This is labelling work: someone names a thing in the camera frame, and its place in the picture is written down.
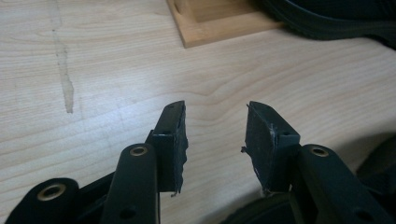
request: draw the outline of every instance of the light wood surface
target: light wood surface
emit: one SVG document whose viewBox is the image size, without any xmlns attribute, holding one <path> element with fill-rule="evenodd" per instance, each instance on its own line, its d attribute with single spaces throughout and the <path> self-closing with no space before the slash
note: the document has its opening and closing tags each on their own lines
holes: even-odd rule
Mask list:
<svg viewBox="0 0 396 224">
<path fill-rule="evenodd" d="M 0 2 L 0 222 L 34 185 L 112 172 L 165 105 L 185 100 L 188 161 L 163 223 L 219 223 L 260 197 L 246 104 L 275 108 L 356 169 L 396 132 L 396 52 L 288 30 L 184 49 L 165 1 Z"/>
<path fill-rule="evenodd" d="M 250 0 L 166 0 L 185 48 L 282 26 Z"/>
</svg>

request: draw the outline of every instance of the stain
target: stain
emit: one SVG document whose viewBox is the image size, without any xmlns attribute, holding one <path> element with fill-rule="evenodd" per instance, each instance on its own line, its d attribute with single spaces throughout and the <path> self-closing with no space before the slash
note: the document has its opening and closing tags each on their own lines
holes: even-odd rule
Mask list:
<svg viewBox="0 0 396 224">
<path fill-rule="evenodd" d="M 58 60 L 59 75 L 61 77 L 62 90 L 64 92 L 64 106 L 66 112 L 73 113 L 74 87 L 70 80 L 67 65 L 67 46 L 58 35 L 59 28 L 62 27 L 62 17 L 57 0 L 49 0 L 49 18 L 52 25 L 52 40 L 55 47 L 55 55 Z"/>
</svg>

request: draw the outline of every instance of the wooden table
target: wooden table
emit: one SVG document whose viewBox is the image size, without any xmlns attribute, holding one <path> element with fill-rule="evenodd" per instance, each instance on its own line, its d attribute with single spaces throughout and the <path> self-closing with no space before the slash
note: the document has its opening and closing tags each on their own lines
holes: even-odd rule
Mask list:
<svg viewBox="0 0 396 224">
<path fill-rule="evenodd" d="M 185 100 L 182 193 L 163 223 L 219 223 L 260 197 L 244 145 L 250 100 L 356 169 L 396 132 L 396 51 L 367 38 L 309 40 L 286 29 L 184 49 L 165 1 L 0 3 L 0 222 L 34 185 L 81 186 L 143 142 Z"/>
</svg>

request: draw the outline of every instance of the shoe sole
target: shoe sole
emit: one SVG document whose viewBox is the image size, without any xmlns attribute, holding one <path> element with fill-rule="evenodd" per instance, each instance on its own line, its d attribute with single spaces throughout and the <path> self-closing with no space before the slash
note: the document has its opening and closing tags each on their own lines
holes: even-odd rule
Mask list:
<svg viewBox="0 0 396 224">
<path fill-rule="evenodd" d="M 314 39 L 334 40 L 371 36 L 396 49 L 396 21 L 352 21 L 320 16 L 288 0 L 262 0 L 291 29 Z"/>
</svg>

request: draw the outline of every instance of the wooden block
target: wooden block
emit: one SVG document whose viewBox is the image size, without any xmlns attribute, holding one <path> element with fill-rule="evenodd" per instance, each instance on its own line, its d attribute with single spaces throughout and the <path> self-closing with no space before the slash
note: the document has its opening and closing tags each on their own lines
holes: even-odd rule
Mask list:
<svg viewBox="0 0 396 224">
<path fill-rule="evenodd" d="M 185 48 L 275 29 L 250 0 L 167 0 Z"/>
</svg>

